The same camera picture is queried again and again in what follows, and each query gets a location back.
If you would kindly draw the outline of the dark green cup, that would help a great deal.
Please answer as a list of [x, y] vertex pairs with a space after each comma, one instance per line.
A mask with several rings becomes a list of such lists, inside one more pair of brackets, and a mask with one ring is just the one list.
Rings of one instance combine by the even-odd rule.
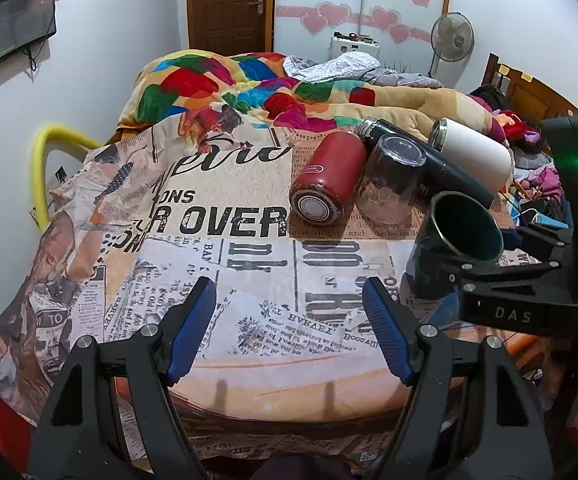
[[465, 255], [498, 262], [503, 235], [492, 214], [473, 198], [446, 191], [434, 196], [409, 254], [400, 285], [400, 299], [419, 318], [431, 314], [456, 292], [437, 292], [441, 254]]

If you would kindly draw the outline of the light blue booklet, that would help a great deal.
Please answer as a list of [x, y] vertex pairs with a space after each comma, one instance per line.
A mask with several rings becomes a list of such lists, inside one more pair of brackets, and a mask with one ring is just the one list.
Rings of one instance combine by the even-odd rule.
[[555, 220], [549, 216], [547, 216], [546, 214], [541, 214], [540, 212], [537, 212], [533, 218], [531, 219], [531, 223], [532, 224], [539, 224], [540, 226], [548, 226], [549, 228], [552, 229], [568, 229], [569, 226], [567, 223], [559, 221], [559, 220]]

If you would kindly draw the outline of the black thermos bottle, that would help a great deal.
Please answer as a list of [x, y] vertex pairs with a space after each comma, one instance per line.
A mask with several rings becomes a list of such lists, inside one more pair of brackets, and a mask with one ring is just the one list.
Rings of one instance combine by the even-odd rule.
[[354, 132], [363, 141], [367, 152], [373, 151], [378, 141], [385, 136], [397, 136], [413, 142], [427, 156], [423, 174], [420, 177], [417, 200], [429, 205], [431, 198], [444, 191], [463, 193], [486, 209], [489, 209], [494, 200], [494, 193], [483, 183], [472, 177], [466, 170], [450, 162], [446, 156], [415, 136], [407, 133], [385, 119], [367, 117], [362, 119], [354, 128]]

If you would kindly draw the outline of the white thermos bottle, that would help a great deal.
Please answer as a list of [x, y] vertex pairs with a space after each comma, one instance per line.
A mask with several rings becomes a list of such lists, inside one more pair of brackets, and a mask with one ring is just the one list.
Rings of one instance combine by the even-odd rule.
[[428, 140], [435, 150], [494, 193], [502, 190], [513, 174], [512, 155], [503, 144], [452, 119], [437, 120]]

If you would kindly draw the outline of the red plush toy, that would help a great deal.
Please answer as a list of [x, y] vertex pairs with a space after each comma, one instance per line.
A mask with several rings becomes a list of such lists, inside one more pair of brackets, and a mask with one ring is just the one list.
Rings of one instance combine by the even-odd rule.
[[536, 145], [541, 141], [539, 130], [511, 110], [501, 110], [494, 118], [502, 126], [506, 140], [510, 143], [524, 141], [529, 145]]

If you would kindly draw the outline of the red thermos bottle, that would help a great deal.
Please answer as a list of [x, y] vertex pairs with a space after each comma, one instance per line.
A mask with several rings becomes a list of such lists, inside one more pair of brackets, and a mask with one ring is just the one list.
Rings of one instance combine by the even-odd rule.
[[358, 136], [329, 133], [291, 184], [292, 209], [315, 226], [336, 223], [353, 203], [366, 159], [366, 148]]

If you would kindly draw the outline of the newspaper print tablecloth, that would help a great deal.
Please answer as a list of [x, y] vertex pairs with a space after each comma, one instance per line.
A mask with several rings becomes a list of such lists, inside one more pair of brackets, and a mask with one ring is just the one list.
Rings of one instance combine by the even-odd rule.
[[309, 452], [371, 460], [407, 389], [362, 306], [397, 294], [421, 217], [309, 226], [289, 203], [321, 135], [232, 110], [199, 141], [172, 116], [91, 152], [57, 191], [31, 269], [0, 315], [0, 402], [32, 426], [80, 336], [132, 336], [211, 278], [216, 309], [171, 390], [203, 458]]

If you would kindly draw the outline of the wooden bed headboard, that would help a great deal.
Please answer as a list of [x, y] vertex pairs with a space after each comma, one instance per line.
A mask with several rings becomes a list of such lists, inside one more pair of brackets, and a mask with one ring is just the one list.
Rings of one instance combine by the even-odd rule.
[[578, 108], [547, 84], [503, 63], [490, 53], [483, 84], [493, 84], [505, 94], [510, 109], [526, 122], [538, 126], [548, 118], [578, 116]]

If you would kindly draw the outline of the white standing fan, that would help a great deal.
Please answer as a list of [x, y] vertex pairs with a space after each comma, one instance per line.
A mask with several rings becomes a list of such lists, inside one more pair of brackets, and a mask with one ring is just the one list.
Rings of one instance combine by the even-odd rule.
[[442, 14], [432, 26], [430, 44], [433, 55], [428, 75], [434, 77], [440, 62], [460, 62], [472, 53], [475, 45], [472, 22], [460, 12]]

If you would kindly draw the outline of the white striped cloth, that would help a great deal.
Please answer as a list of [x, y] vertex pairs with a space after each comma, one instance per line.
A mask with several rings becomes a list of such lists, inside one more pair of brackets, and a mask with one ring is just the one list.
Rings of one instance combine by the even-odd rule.
[[283, 59], [283, 70], [287, 76], [312, 84], [361, 79], [366, 73], [380, 67], [381, 64], [377, 58], [361, 51], [345, 52], [324, 63], [316, 63], [309, 58], [299, 58], [294, 55]]

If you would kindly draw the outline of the white small cabinet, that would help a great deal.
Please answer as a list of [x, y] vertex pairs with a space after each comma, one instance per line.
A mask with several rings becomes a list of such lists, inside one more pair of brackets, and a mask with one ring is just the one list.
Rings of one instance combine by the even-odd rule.
[[370, 36], [355, 34], [355, 32], [334, 32], [330, 40], [328, 50], [329, 58], [349, 52], [364, 52], [373, 58], [379, 58], [380, 46], [378, 42]]

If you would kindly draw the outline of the sliding wardrobe with hearts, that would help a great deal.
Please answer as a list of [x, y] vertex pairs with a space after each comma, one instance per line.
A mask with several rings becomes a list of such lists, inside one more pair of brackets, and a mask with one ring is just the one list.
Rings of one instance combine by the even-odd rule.
[[449, 0], [275, 0], [273, 48], [324, 62], [336, 32], [364, 35], [377, 42], [383, 66], [426, 73], [432, 25], [448, 9]]

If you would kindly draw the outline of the colourful patchwork blanket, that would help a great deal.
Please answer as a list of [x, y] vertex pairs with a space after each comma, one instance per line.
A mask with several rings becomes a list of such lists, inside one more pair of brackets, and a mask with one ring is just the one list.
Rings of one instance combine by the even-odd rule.
[[120, 140], [174, 115], [213, 126], [222, 107], [229, 106], [258, 124], [313, 133], [377, 117], [425, 140], [435, 122], [448, 118], [498, 143], [506, 141], [490, 110], [454, 89], [301, 81], [286, 74], [284, 60], [275, 52], [224, 56], [196, 49], [157, 58], [138, 73], [113, 137]]

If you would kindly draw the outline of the brown wooden door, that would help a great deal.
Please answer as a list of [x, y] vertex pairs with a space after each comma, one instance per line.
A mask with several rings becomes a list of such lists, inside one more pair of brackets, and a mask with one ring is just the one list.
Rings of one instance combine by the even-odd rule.
[[223, 55], [273, 48], [274, 0], [186, 0], [193, 49]]

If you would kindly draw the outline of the small wall monitor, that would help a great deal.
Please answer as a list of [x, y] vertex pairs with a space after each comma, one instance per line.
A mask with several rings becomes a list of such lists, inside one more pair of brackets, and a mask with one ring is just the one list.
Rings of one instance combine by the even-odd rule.
[[0, 0], [0, 63], [56, 32], [56, 0]]

